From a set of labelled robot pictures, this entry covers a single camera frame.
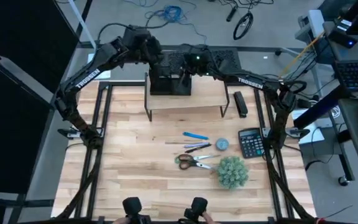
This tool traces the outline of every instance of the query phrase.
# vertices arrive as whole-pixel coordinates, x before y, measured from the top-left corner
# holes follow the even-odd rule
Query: hand
[[[220,223],[214,222],[214,220],[206,212],[203,212],[203,218],[205,219],[205,222],[207,224],[220,224]]]
[[[129,224],[130,220],[127,217],[119,218],[116,221],[114,221],[114,224]]]

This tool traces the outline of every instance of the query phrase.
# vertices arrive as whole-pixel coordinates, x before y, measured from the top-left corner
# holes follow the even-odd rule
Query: green plant
[[[248,169],[244,161],[237,156],[221,159],[218,166],[219,183],[226,189],[235,189],[244,186],[248,180]]]

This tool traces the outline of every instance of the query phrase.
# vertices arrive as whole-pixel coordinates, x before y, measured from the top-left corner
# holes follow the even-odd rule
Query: calculator
[[[259,128],[248,128],[239,131],[242,156],[245,159],[260,157],[264,153]]]

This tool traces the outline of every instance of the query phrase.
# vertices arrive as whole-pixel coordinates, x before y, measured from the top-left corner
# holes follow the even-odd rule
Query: wooden tabletop
[[[93,114],[97,89],[98,83],[93,82],[81,91],[78,108],[88,122]],[[235,91],[241,91],[245,98],[249,110],[246,118],[239,118],[232,96]],[[208,136],[212,144],[218,138],[228,139],[229,149],[224,152],[212,145],[192,153],[194,156],[221,155],[202,163],[216,166],[224,156],[242,159],[237,132],[259,127],[254,92],[246,86],[230,86],[229,92],[231,102],[225,118],[221,117],[219,108],[183,108],[158,110],[153,122],[149,122],[144,111],[144,87],[115,86],[94,219],[105,216],[107,220],[115,220],[125,216],[122,201],[127,197],[139,197],[143,206],[141,213],[150,215],[154,221],[182,218],[194,197],[208,200],[207,211],[216,221],[266,221],[267,217],[275,216],[267,166],[261,157],[244,160],[249,168],[249,180],[236,190],[223,189],[217,175],[210,170],[198,167],[180,170],[173,161],[185,151],[184,144],[200,141],[183,136],[184,131]],[[265,122],[269,123],[266,113]],[[289,118],[287,126],[293,126],[292,122]],[[287,139],[286,144],[298,147],[294,139]],[[300,152],[284,147],[282,155],[290,190],[302,206],[315,215]],[[84,146],[67,150],[52,216],[58,215],[78,190],[84,156]],[[280,201],[286,216],[281,191]]]
[[[146,80],[147,86],[150,86],[150,79],[147,77]],[[224,82],[215,81],[213,77],[193,76],[191,78],[191,96],[155,96],[150,95],[150,87],[147,89],[147,108],[149,110],[225,106],[226,104]]]

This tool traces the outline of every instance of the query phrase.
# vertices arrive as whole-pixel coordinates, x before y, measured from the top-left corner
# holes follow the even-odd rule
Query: concrete floor
[[[241,40],[232,39],[232,31],[241,15],[246,13],[245,9],[241,9],[236,13],[232,22],[226,22],[226,17],[231,10],[229,6],[221,6],[220,3],[209,2],[207,0],[188,0],[197,5],[194,11],[188,13],[188,22],[194,23],[198,32],[207,35],[206,41],[209,45],[231,45],[231,46],[246,46],[246,47],[298,47],[303,48],[304,43],[295,40],[295,32],[299,30],[297,19],[299,16],[307,14],[309,9],[316,9],[323,0],[281,0],[275,1],[274,5],[258,5],[253,10],[254,24],[249,33]],[[85,0],[75,1],[78,9],[82,12],[85,6]],[[133,4],[121,0],[97,0],[93,1],[86,24],[95,39],[103,25],[109,22],[121,22],[123,24],[144,25],[146,19],[144,14],[148,11],[155,11],[161,9],[166,4],[178,5],[187,11],[193,7],[187,3],[179,0],[160,0],[155,6],[150,8],[141,8]],[[59,4],[68,22],[75,30],[78,21],[75,18],[73,11],[69,4]],[[153,19],[150,25],[161,24],[158,19]],[[117,35],[123,35],[124,29],[122,27],[110,27],[102,34],[101,42],[107,42],[115,38]],[[158,38],[161,44],[177,45],[181,43],[202,44],[203,40],[200,36],[194,33],[190,26],[181,26],[178,24],[169,24],[162,29],[152,30],[152,34]],[[83,34],[82,41],[87,41],[87,37]],[[91,49],[77,49],[72,60],[72,64],[68,71],[68,75],[72,75],[84,63],[86,63],[87,54],[93,52]],[[271,73],[279,74],[284,66],[288,64],[293,58],[287,54],[282,54],[277,57],[273,53],[262,52],[241,52],[239,54],[241,65],[243,69],[251,70],[255,73]],[[317,66],[319,76],[322,83],[326,83],[332,79],[332,71],[322,69]],[[144,65],[130,65],[125,66],[123,70],[120,68],[112,71],[113,80],[139,80],[142,78],[147,66]],[[309,83],[305,93],[314,93],[316,91],[312,74],[309,72],[304,75],[302,80]],[[325,93],[332,90],[336,82],[331,83],[324,88]],[[59,117],[56,117],[56,126],[64,126],[67,124],[58,122]],[[337,123],[343,122],[341,118],[337,119]],[[54,141],[51,139],[51,145],[55,149],[63,150],[66,141],[58,139]],[[337,178],[343,175],[343,170],[339,159],[334,156],[329,164],[313,164],[308,170],[308,178],[311,187],[316,212],[319,217],[330,215],[348,205],[353,207],[347,209],[338,215],[335,215],[329,220],[340,222],[354,222],[358,223],[358,157],[354,151],[351,142],[345,144],[346,152],[348,154],[349,162],[353,169],[356,181],[351,182],[347,187],[341,187],[337,183]],[[330,146],[327,146],[327,151],[331,152]],[[46,150],[43,155],[44,162],[37,167],[36,182],[32,184],[33,189],[49,189],[47,194],[31,193],[31,199],[51,199],[57,189],[57,182],[60,176],[60,169],[64,154],[52,153],[52,150]],[[312,157],[305,156],[304,161],[307,163],[312,160]],[[51,208],[43,209],[27,209],[21,215],[21,221],[40,220],[47,218],[50,215]]]

